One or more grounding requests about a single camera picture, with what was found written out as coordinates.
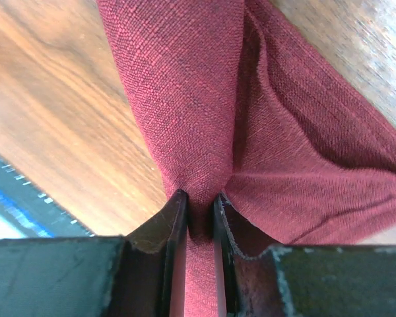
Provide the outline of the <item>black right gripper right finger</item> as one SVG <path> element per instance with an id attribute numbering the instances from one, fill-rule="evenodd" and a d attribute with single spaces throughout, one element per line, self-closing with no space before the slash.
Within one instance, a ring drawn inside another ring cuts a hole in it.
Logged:
<path id="1" fill-rule="evenodd" d="M 219 316 L 396 316 L 396 246 L 284 245 L 213 211 Z"/>

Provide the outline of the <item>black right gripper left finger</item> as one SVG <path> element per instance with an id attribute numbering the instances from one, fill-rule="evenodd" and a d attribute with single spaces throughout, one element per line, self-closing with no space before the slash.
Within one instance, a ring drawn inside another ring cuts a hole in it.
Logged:
<path id="1" fill-rule="evenodd" d="M 0 316 L 183 316 L 187 203 L 127 236 L 0 240 Z"/>

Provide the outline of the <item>dark red cloth napkin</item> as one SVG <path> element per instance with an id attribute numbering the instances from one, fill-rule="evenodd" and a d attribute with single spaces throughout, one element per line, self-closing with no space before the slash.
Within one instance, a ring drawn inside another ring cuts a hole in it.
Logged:
<path id="1" fill-rule="evenodd" d="M 286 244 L 396 225 L 396 130 L 269 1 L 99 1 L 167 195 L 190 203 L 186 316 L 217 311 L 215 197 Z"/>

